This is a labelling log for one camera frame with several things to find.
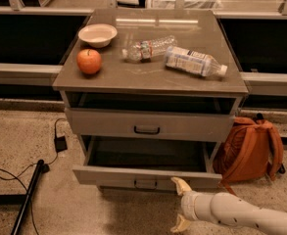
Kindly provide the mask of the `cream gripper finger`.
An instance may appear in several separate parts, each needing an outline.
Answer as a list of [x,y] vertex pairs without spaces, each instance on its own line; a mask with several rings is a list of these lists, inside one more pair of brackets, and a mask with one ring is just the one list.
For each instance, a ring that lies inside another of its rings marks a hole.
[[183,232],[189,228],[191,221],[186,219],[182,214],[178,214],[176,218],[176,224],[170,229],[172,233]]
[[178,196],[182,196],[184,193],[191,191],[191,187],[189,186],[189,184],[182,178],[172,177],[170,180],[175,184]]

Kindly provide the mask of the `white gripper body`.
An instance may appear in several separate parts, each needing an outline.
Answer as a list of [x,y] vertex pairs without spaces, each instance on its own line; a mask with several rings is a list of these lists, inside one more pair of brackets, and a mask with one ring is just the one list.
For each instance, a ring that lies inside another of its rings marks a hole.
[[200,196],[200,193],[195,191],[187,191],[182,194],[181,209],[186,219],[195,221],[198,219],[196,215],[196,199]]

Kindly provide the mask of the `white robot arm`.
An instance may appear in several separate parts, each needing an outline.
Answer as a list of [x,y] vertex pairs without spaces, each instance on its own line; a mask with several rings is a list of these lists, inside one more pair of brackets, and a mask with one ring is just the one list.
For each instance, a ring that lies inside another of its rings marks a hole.
[[182,213],[177,215],[173,233],[185,231],[192,221],[206,221],[226,227],[249,227],[266,235],[287,235],[287,212],[262,209],[230,193],[193,191],[179,177],[170,179],[181,197]]

